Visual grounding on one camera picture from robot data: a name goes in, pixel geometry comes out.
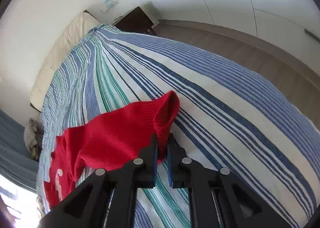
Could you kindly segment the teal curtain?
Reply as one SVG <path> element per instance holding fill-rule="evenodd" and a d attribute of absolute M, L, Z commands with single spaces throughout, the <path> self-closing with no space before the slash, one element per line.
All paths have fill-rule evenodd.
<path fill-rule="evenodd" d="M 24 144 L 24 127 L 1 111 L 1 175 L 15 185 L 36 193 L 39 163 L 32 160 Z"/>

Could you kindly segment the red knit sweater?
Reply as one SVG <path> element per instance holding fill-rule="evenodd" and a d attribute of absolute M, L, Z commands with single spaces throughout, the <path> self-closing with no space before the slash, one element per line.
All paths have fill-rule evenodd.
<path fill-rule="evenodd" d="M 53 209 L 75 189 L 85 167 L 107 171 L 121 168 L 150 145 L 153 134 L 158 143 L 157 160 L 162 161 L 167 155 L 169 132 L 179 106 L 178 96 L 169 91 L 153 101 L 134 102 L 101 114 L 57 136 L 49 181 L 44 182 L 49 208 Z"/>

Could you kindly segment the white wardrobe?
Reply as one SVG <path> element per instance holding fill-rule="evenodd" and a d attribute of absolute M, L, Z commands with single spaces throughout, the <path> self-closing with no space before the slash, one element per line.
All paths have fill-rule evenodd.
<path fill-rule="evenodd" d="M 206 23 L 268 41 L 305 63 L 319 52 L 314 0 L 141 0 L 161 20 Z"/>

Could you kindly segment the cream padded headboard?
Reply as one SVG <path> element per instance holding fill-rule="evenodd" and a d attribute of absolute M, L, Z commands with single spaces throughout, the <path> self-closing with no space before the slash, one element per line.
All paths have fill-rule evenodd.
<path fill-rule="evenodd" d="M 99 24 L 100 22 L 85 10 L 78 14 L 63 30 L 46 56 L 33 84 L 30 93 L 30 106 L 33 109 L 41 112 L 46 92 L 52 82 L 55 71 L 61 66 L 63 60 L 72 48 L 83 39 L 92 28 Z"/>

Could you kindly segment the pile of clothes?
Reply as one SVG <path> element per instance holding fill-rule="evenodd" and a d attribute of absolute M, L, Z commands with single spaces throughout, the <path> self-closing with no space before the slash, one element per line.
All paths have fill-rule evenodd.
<path fill-rule="evenodd" d="M 39 161 L 42 151 L 42 132 L 38 129 L 37 121 L 30 118 L 24 128 L 24 144 L 32 160 Z"/>

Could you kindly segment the white wall socket plate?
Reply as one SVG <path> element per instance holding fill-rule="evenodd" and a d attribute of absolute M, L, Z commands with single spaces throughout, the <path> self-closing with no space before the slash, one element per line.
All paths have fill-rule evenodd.
<path fill-rule="evenodd" d="M 117 0 L 104 0 L 103 5 L 100 8 L 100 11 L 104 14 L 117 4 Z"/>

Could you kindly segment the dark wooden nightstand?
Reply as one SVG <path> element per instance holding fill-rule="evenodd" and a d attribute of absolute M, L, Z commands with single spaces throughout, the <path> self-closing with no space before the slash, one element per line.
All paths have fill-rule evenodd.
<path fill-rule="evenodd" d="M 114 24 L 116 28 L 124 32 L 156 35 L 152 28 L 153 25 L 151 19 L 140 6 L 126 13 Z"/>

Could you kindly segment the striped blue green bedspread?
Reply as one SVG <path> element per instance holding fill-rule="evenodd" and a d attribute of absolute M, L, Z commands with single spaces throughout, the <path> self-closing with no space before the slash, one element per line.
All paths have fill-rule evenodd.
<path fill-rule="evenodd" d="M 92 28 L 55 71 L 45 95 L 37 192 L 44 191 L 56 137 L 71 127 L 174 91 L 169 134 L 189 158 L 230 169 L 289 227 L 304 227 L 319 207 L 319 130 L 268 80 L 222 56 L 174 40 Z M 167 156 L 155 187 L 137 192 L 135 227 L 190 227 L 188 192 L 169 185 Z"/>

